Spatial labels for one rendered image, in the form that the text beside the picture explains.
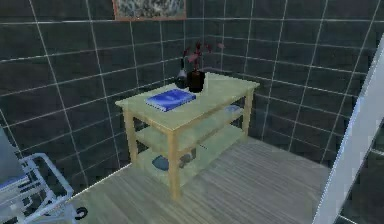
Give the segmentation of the dark red potted plant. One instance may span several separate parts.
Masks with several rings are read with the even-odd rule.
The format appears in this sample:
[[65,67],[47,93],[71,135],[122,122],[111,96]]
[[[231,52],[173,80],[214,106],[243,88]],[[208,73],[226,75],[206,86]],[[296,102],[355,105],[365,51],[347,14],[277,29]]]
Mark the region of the dark red potted plant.
[[201,43],[197,41],[194,49],[187,47],[183,51],[183,56],[187,57],[187,61],[193,64],[193,70],[187,73],[188,91],[192,93],[200,93],[204,88],[205,73],[200,70],[199,62],[203,56],[203,52],[211,53],[214,49],[223,49],[225,45],[222,42],[215,43]]

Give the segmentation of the light wooden shelf table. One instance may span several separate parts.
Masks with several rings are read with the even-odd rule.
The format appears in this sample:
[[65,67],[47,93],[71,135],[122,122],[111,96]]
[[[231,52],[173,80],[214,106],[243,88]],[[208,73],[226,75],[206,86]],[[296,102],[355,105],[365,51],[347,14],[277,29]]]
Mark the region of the light wooden shelf table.
[[[253,94],[258,86],[257,82],[208,72],[196,99],[168,112],[147,105],[145,100],[174,89],[174,84],[118,101],[132,163],[167,185],[173,199],[179,198],[184,184],[248,136]],[[228,113],[224,110],[228,105],[242,110]],[[180,168],[180,158],[187,153],[194,153],[196,158]],[[159,155],[168,159],[167,171],[152,165]]]

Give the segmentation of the grey small lump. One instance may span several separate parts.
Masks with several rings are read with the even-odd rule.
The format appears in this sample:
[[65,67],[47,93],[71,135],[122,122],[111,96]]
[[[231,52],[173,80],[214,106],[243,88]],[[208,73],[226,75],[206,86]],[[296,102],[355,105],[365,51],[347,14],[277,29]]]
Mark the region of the grey small lump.
[[194,153],[187,153],[187,154],[183,155],[180,158],[179,167],[183,168],[187,163],[191,162],[195,158],[196,158],[196,155]]

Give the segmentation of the blue book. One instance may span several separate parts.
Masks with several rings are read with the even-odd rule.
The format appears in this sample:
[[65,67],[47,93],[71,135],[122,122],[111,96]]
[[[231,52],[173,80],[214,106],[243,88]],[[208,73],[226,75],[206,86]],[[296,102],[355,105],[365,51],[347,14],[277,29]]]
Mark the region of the blue book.
[[180,89],[171,89],[147,98],[145,103],[163,112],[167,112],[195,99],[195,94]]

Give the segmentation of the framed wall picture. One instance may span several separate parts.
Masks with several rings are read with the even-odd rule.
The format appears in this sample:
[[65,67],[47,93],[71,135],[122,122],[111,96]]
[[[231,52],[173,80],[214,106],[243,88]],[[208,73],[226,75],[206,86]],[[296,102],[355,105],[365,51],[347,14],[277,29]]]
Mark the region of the framed wall picture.
[[185,20],[186,0],[112,0],[119,21]]

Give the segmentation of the white metal frame cart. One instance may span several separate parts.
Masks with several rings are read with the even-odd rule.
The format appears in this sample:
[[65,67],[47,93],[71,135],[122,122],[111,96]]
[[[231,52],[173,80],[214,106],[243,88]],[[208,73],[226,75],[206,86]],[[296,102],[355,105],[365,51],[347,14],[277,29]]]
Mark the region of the white metal frame cart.
[[[69,199],[73,188],[45,153],[34,153],[19,159],[0,126],[0,224],[45,224],[70,221],[72,224],[88,215],[85,207],[75,208]],[[42,176],[35,159],[42,159],[54,174],[64,195],[57,195]]]

